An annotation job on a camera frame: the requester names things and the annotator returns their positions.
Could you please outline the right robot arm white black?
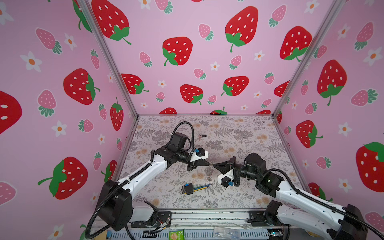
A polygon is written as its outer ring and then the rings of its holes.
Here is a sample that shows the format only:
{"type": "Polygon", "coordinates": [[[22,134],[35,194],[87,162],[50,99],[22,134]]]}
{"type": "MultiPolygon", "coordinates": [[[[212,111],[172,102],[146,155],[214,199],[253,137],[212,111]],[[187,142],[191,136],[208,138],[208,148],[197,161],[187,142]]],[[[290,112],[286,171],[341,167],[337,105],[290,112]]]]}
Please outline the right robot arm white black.
{"type": "Polygon", "coordinates": [[[213,166],[221,173],[218,183],[222,186],[238,187],[242,178],[254,180],[257,190],[275,198],[264,212],[270,225],[296,226],[325,240],[365,240],[369,231],[384,238],[378,229],[364,221],[357,207],[333,204],[296,188],[284,171],[268,170],[266,161],[256,153],[249,154],[243,165],[232,157],[213,166]]]}

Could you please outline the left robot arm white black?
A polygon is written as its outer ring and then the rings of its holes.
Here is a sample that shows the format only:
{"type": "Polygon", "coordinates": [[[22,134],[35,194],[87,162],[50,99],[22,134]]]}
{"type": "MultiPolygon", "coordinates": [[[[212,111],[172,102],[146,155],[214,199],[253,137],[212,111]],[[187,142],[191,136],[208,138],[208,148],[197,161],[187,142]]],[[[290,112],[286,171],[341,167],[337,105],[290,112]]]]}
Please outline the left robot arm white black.
{"type": "Polygon", "coordinates": [[[180,162],[192,171],[200,166],[209,166],[209,152],[196,148],[194,137],[173,131],[170,141],[151,152],[150,160],[139,169],[118,181],[104,183],[100,199],[91,216],[84,237],[91,240],[109,228],[120,231],[130,223],[143,223],[148,227],[157,225],[159,210],[148,201],[133,202],[139,191],[152,179],[180,162]]]}

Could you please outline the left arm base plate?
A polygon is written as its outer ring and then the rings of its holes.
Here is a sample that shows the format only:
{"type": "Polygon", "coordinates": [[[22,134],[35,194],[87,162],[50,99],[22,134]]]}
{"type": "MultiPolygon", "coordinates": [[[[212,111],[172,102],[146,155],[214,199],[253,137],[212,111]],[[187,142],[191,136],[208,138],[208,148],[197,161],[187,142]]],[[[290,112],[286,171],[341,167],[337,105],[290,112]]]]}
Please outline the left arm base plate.
{"type": "Polygon", "coordinates": [[[169,212],[169,211],[154,212],[148,221],[132,222],[130,227],[131,228],[157,228],[162,224],[166,224],[165,227],[170,227],[171,219],[172,219],[172,212],[169,212]]]}

